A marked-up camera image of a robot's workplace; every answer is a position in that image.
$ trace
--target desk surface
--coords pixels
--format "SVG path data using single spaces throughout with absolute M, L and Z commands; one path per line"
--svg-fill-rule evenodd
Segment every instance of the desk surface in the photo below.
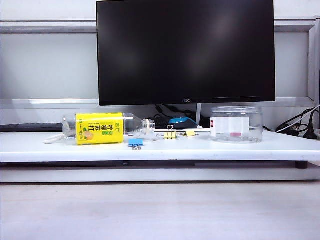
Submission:
M 4 240 L 320 236 L 319 181 L 0 185 L 0 193 Z
M 245 160 L 320 161 L 320 141 L 274 132 L 263 132 L 259 143 L 234 144 L 210 140 L 208 132 L 177 139 L 145 140 L 142 150 L 132 150 L 128 142 L 101 145 L 44 144 L 56 133 L 0 133 L 0 161 L 70 162 L 134 160 Z

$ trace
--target white label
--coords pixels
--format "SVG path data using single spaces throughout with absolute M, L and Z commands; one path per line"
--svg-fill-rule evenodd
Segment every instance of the white label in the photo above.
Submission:
M 211 137 L 229 133 L 231 137 L 243 137 L 249 133 L 248 116 L 221 116 L 210 118 Z

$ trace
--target white wall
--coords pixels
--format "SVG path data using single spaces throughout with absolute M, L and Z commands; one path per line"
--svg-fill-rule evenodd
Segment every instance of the white wall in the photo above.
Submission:
M 2 21 L 95 20 L 95 0 L 1 0 Z M 320 0 L 274 0 L 276 18 L 320 16 Z M 97 60 L 94 34 L 2 34 L 0 90 L 6 99 L 97 98 Z M 276 94 L 307 95 L 308 34 L 277 32 Z M 209 115 L 210 106 L 204 107 Z M 265 124 L 274 128 L 300 113 L 301 107 L 267 107 Z M 1 124 L 59 122 L 63 113 L 97 109 L 2 109 Z M 153 106 L 125 108 L 151 117 Z
M 94 20 L 96 0 L 1 0 L 1 20 Z M 320 0 L 274 0 L 276 18 L 320 15 Z

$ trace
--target blue mouse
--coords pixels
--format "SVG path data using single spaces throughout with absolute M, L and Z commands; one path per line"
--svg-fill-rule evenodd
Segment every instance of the blue mouse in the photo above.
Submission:
M 169 125 L 173 125 L 174 129 L 196 129 L 198 126 L 195 121 L 186 116 L 172 118 Z

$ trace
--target computer monitor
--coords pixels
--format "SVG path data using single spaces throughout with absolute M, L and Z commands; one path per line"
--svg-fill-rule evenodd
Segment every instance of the computer monitor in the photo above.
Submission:
M 96 3 L 99 104 L 275 100 L 273 0 Z

